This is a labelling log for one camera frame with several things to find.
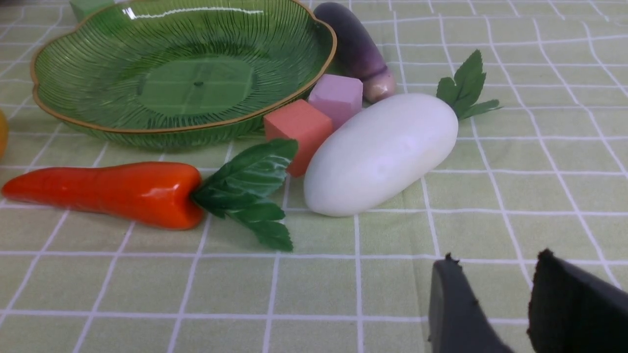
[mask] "plastic vegetable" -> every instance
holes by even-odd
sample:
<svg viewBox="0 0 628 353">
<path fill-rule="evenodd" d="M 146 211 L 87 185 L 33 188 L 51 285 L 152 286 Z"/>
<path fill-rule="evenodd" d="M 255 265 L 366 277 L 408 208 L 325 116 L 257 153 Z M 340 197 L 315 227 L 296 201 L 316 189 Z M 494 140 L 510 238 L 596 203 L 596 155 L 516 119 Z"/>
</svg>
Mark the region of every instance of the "plastic vegetable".
<svg viewBox="0 0 628 353">
<path fill-rule="evenodd" d="M 392 96 L 397 88 L 384 57 L 351 10 L 339 3 L 322 3 L 314 16 L 329 24 L 338 38 L 336 59 L 348 73 L 364 83 L 364 97 L 371 103 Z"/>
<path fill-rule="evenodd" d="M 103 168 L 43 168 L 8 181 L 2 194 L 19 202 L 109 214 L 171 230 L 191 229 L 205 211 L 229 216 L 260 243 L 292 251 L 283 210 L 268 199 L 286 178 L 298 149 L 292 139 L 250 147 L 206 180 L 188 164 L 147 161 Z"/>
<path fill-rule="evenodd" d="M 307 206 L 334 217 L 354 215 L 417 182 L 451 153 L 459 120 L 498 108 L 497 100 L 474 105 L 484 79 L 475 52 L 451 80 L 455 85 L 441 81 L 438 97 L 398 94 L 349 119 L 310 161 L 303 180 Z"/>
</svg>

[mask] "gold rim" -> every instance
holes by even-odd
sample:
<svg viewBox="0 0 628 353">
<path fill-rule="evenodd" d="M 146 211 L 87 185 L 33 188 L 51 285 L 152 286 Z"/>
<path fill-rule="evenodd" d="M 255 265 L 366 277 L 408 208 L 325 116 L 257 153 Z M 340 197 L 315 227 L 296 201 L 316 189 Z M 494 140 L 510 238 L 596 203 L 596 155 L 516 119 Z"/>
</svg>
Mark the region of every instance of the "gold rim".
<svg viewBox="0 0 628 353">
<path fill-rule="evenodd" d="M 145 0 L 131 0 L 128 2 L 132 2 L 132 1 L 145 1 Z M 35 62 L 37 61 L 37 58 L 39 57 L 39 55 L 41 54 L 41 52 L 52 42 L 59 40 L 63 37 L 69 36 L 69 35 L 73 35 L 75 34 L 79 29 L 81 29 L 81 27 L 83 27 L 83 25 L 85 25 L 85 23 L 93 16 L 95 16 L 96 14 L 100 13 L 101 11 L 105 11 L 109 8 L 113 8 L 114 6 L 118 6 L 120 5 L 118 4 L 113 4 L 110 6 L 107 6 L 106 8 L 102 8 L 94 13 L 92 13 L 91 15 L 87 16 L 86 18 L 84 18 L 79 24 L 77 24 L 77 26 L 74 28 L 74 30 L 72 30 L 71 32 L 68 32 L 64 35 L 58 36 L 52 40 L 47 41 L 43 46 L 41 46 L 39 49 L 37 49 L 37 51 L 35 52 L 35 55 L 33 56 L 33 59 L 31 60 L 31 79 L 33 80 L 34 86 L 33 86 L 33 100 L 35 101 L 35 103 L 42 108 L 45 112 L 47 112 L 48 114 L 54 116 L 55 118 L 59 119 L 59 120 L 63 120 L 65 122 L 69 122 L 72 123 L 74 125 L 79 125 L 82 126 L 84 128 L 89 128 L 89 129 L 93 129 L 93 130 L 98 130 L 98 131 L 103 131 L 103 132 L 107 132 L 107 133 L 121 133 L 121 134 L 156 134 L 156 133 L 179 133 L 179 132 L 183 132 L 183 131 L 193 131 L 193 130 L 200 130 L 200 129 L 206 129 L 206 128 L 212 128 L 214 126 L 224 126 L 224 125 L 229 125 L 229 124 L 233 124 L 235 122 L 240 122 L 240 121 L 245 121 L 248 119 L 252 119 L 260 114 L 264 114 L 264 112 L 273 110 L 275 108 L 277 108 L 278 106 L 281 106 L 291 100 L 293 100 L 295 97 L 298 97 L 299 95 L 301 95 L 302 93 L 304 93 L 306 90 L 308 90 L 310 87 L 312 87 L 314 84 L 316 84 L 316 82 L 318 81 L 318 79 L 320 79 L 320 77 L 325 74 L 325 71 L 327 71 L 327 68 L 329 67 L 329 65 L 331 65 L 332 60 L 334 55 L 336 54 L 336 47 L 338 45 L 338 38 L 336 37 L 336 32 L 334 32 L 333 28 L 327 24 L 326 22 L 323 22 L 321 20 L 319 20 L 315 15 L 314 15 L 314 11 L 312 11 L 310 8 L 306 7 L 305 5 L 303 5 L 302 3 L 299 2 L 299 0 L 288 0 L 288 1 L 292 1 L 293 3 L 296 3 L 297 5 L 301 6 L 309 15 L 310 18 L 313 19 L 315 22 L 322 24 L 324 27 L 327 28 L 327 30 L 329 30 L 329 33 L 332 34 L 332 49 L 329 53 L 329 57 L 327 58 L 327 61 L 323 64 L 323 67 L 321 68 L 321 70 L 319 71 L 319 73 L 316 75 L 316 77 L 314 77 L 314 79 L 312 79 L 311 81 L 309 81 L 306 85 L 304 85 L 302 88 L 300 88 L 299 90 L 297 90 L 295 93 L 285 97 L 284 99 L 271 104 L 270 106 L 267 106 L 263 109 L 260 109 L 258 111 L 249 113 L 245 116 L 241 116 L 241 117 L 237 117 L 234 119 L 230 119 L 230 120 L 226 120 L 226 121 L 220 121 L 220 122 L 211 122 L 209 124 L 203 124 L 203 125 L 196 125 L 196 126 L 186 126 L 183 128 L 168 128 L 168 129 L 154 129 L 154 130 L 145 130 L 145 129 L 115 129 L 115 128 L 107 128 L 105 126 L 100 126 L 100 125 L 96 125 L 96 124 L 90 124 L 88 122 L 84 122 L 81 120 L 76 120 L 74 118 L 65 116 L 63 114 L 59 114 L 57 112 L 55 112 L 54 110 L 52 110 L 51 108 L 49 108 L 46 104 L 44 104 L 41 99 L 39 98 L 39 93 L 38 93 L 38 89 L 40 86 L 39 80 L 37 78 L 37 74 L 35 74 Z"/>
</svg>

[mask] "orange carrot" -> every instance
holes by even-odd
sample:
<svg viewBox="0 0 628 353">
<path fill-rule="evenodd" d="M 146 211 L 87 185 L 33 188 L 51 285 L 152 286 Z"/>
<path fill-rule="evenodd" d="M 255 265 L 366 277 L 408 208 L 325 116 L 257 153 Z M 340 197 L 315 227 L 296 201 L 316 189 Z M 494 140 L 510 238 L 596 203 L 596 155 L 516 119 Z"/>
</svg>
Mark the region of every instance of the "orange carrot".
<svg viewBox="0 0 628 353">
<path fill-rule="evenodd" d="M 246 149 L 203 181 L 177 162 L 147 161 L 103 168 L 43 168 L 8 181 L 9 200 L 108 214 L 170 230 L 199 225 L 205 211 L 248 227 L 261 243 L 292 250 L 285 214 L 268 196 L 283 183 L 298 149 L 275 139 Z"/>
<path fill-rule="evenodd" d="M 190 194 L 201 184 L 184 163 L 141 162 L 105 168 L 53 167 L 8 181 L 2 194 L 14 201 L 109 214 L 171 230 L 199 225 L 204 211 Z"/>
</svg>

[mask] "green glass bowl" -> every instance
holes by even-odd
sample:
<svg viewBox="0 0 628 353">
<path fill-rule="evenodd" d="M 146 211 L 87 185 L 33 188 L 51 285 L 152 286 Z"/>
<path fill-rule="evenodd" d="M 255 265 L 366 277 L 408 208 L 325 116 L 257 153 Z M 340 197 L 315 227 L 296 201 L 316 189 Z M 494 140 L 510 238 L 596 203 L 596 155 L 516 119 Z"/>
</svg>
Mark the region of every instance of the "green glass bowl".
<svg viewBox="0 0 628 353">
<path fill-rule="evenodd" d="M 33 95 L 82 133 L 187 149 L 261 129 L 309 93 L 336 46 L 296 0 L 119 3 L 37 52 Z"/>
</svg>

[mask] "purple eggplant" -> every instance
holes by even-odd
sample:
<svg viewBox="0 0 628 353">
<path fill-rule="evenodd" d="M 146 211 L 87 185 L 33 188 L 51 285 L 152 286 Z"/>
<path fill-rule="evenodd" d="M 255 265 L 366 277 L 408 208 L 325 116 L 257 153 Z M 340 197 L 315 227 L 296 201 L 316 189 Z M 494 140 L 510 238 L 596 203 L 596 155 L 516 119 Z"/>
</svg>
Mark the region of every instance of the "purple eggplant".
<svg viewBox="0 0 628 353">
<path fill-rule="evenodd" d="M 336 59 L 344 70 L 364 84 L 364 97 L 379 102 L 395 93 L 397 83 L 384 57 L 360 20 L 345 6 L 327 2 L 314 15 L 329 24 L 338 38 Z"/>
</svg>

